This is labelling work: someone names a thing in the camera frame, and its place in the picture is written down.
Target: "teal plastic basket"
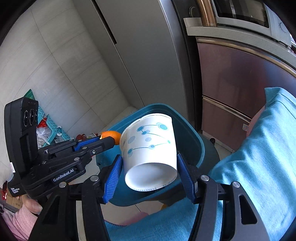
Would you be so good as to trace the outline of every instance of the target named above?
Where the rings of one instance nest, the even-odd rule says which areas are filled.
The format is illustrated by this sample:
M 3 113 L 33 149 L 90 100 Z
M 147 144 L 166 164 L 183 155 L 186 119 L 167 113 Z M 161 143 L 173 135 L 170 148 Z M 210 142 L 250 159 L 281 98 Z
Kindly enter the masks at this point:
M 24 97 L 27 97 L 27 98 L 30 98 L 30 99 L 33 99 L 33 100 L 35 99 L 35 96 L 34 96 L 31 89 L 28 90 L 28 92 L 24 95 Z
M 60 137 L 63 138 L 64 141 L 67 141 L 67 140 L 70 140 L 71 137 L 68 136 L 68 134 L 62 129 L 62 128 L 59 128 L 58 129 L 58 134 L 62 134 Z
M 197 166 L 207 174 L 220 161 L 214 145 L 203 135 L 199 135 L 178 112 L 165 104 L 148 105 L 123 119 L 111 127 L 110 130 L 122 133 L 135 120 L 152 113 L 162 113 L 172 118 L 177 150 L 180 151 L 189 164 Z M 96 155 L 96 161 L 97 164 L 100 164 L 100 169 L 111 165 L 117 154 L 121 154 L 119 145 Z M 122 171 L 110 202 L 116 206 L 130 206 L 143 201 L 165 200 L 179 190 L 182 190 L 182 184 L 178 176 L 175 181 L 161 189 L 148 192 L 135 191 L 126 185 L 124 171 Z
M 44 111 L 42 110 L 42 108 L 39 105 L 38 106 L 38 124 L 41 122 L 43 116 L 44 116 Z
M 57 135 L 58 127 L 57 127 L 56 123 L 50 118 L 49 115 L 47 116 L 46 124 L 52 130 L 52 133 L 47 140 L 48 143 L 51 143 L 53 141 L 53 139 L 55 138 L 55 136 Z

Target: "cabinet drawer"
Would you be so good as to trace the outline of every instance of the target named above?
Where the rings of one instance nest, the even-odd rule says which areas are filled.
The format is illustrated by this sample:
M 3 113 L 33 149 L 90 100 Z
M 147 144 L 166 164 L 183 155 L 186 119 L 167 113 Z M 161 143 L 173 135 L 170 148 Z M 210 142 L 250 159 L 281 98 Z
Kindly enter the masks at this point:
M 198 50 L 202 94 L 251 118 L 265 105 L 266 87 L 282 87 L 296 96 L 296 79 L 265 59 L 214 44 L 198 43 Z
M 202 102 L 202 130 L 217 138 L 230 148 L 237 150 L 247 132 L 244 125 L 249 125 L 249 120 L 244 121 L 240 117 L 205 101 Z

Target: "drawer handle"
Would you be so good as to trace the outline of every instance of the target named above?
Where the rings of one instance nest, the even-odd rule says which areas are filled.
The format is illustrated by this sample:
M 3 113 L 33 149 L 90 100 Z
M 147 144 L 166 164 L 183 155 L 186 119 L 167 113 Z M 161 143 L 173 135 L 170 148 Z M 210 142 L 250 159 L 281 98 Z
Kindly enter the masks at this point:
M 241 112 L 239 112 L 239 111 L 237 111 L 237 110 L 235 110 L 235 109 L 229 107 L 228 105 L 225 105 L 225 104 L 223 104 L 223 103 L 221 103 L 219 101 L 216 101 L 216 100 L 211 99 L 211 98 L 206 97 L 206 96 L 202 96 L 202 100 L 205 101 L 205 102 L 208 102 L 208 103 L 210 103 L 210 104 L 212 104 L 214 106 L 217 106 L 220 109 L 223 109 L 223 110 L 225 110 L 225 111 L 227 111 L 227 112 L 229 112 L 229 113 L 231 113 L 233 115 L 235 115 L 236 117 L 242 119 L 243 121 L 245 121 L 247 123 L 250 123 L 251 120 L 252 120 L 247 115 L 245 115 L 245 114 L 243 114 L 243 113 L 241 113 Z

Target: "human hand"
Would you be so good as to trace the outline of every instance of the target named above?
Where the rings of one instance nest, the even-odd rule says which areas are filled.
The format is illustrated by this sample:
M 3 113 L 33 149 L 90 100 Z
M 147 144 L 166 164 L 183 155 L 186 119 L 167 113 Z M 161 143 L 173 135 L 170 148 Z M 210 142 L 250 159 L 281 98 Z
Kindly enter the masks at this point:
M 22 195 L 22 202 L 26 208 L 34 214 L 38 214 L 42 211 L 42 206 L 36 200 L 31 199 L 27 194 Z

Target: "blue towel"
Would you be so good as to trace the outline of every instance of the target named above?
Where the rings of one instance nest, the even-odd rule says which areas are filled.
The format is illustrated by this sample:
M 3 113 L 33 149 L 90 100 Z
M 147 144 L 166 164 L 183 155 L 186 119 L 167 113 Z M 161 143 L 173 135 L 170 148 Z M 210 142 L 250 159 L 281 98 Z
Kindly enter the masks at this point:
M 217 182 L 239 181 L 253 201 L 271 241 L 278 241 L 296 215 L 296 99 L 282 88 L 266 88 L 266 108 L 241 148 L 209 173 Z M 111 240 L 187 241 L 197 205 L 185 198 L 122 227 L 106 223 Z M 214 241 L 220 238 L 218 205 Z

